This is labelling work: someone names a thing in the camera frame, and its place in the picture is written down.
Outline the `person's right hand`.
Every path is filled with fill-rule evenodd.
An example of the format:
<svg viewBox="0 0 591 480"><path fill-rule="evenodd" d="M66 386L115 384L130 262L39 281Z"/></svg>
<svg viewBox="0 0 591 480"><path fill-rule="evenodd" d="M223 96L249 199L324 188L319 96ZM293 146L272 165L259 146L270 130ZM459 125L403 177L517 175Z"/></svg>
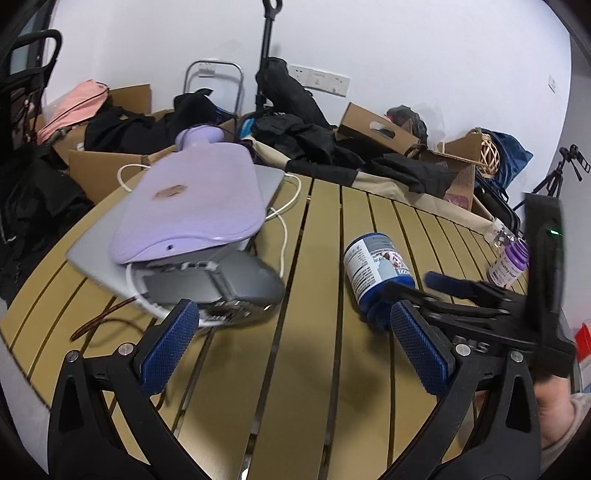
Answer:
<svg viewBox="0 0 591 480"><path fill-rule="evenodd" d="M538 406L541 446L548 448L570 429L575 420L575 407L571 398L571 384L568 378L552 376L534 384Z"/></svg>

